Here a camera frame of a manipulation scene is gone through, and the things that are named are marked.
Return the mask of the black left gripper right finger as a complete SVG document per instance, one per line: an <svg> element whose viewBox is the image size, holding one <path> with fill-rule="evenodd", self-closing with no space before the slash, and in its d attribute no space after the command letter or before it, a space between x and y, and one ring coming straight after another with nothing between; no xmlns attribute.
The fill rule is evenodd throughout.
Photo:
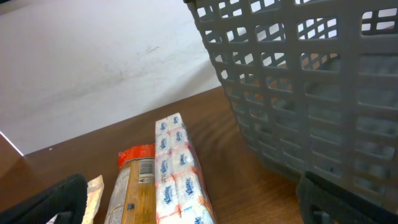
<svg viewBox="0 0 398 224"><path fill-rule="evenodd" d="M302 174L297 185L304 223L397 223L397 215L313 172Z"/></svg>

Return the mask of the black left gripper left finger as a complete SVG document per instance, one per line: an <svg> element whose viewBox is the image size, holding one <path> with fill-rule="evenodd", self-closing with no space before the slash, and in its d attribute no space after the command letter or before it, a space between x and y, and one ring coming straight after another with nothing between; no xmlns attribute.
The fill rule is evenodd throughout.
<svg viewBox="0 0 398 224"><path fill-rule="evenodd" d="M55 223L81 224L88 199L87 188L85 177L73 174L1 212L1 223L47 223L55 218Z"/></svg>

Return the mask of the tan clear plastic bag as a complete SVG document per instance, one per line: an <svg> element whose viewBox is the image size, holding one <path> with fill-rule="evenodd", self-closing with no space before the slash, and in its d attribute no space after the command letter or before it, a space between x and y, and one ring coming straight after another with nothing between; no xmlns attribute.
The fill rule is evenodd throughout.
<svg viewBox="0 0 398 224"><path fill-rule="evenodd" d="M99 175L88 182L86 208L81 224L93 224L94 218L100 207L103 190L104 182L102 175Z"/></svg>

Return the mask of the orange pasta packet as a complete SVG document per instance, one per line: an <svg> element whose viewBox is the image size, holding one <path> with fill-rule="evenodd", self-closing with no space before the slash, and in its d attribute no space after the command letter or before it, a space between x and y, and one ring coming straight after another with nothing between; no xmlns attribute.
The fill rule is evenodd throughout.
<svg viewBox="0 0 398 224"><path fill-rule="evenodd" d="M155 145L133 146L118 154L119 174L105 224L155 224Z"/></svg>

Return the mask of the Kleenex tissue multipack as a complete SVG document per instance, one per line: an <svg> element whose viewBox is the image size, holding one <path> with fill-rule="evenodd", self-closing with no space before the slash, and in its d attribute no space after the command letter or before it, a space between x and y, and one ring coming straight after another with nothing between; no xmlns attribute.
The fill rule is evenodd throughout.
<svg viewBox="0 0 398 224"><path fill-rule="evenodd" d="M195 148L180 113L155 122L156 222L216 223Z"/></svg>

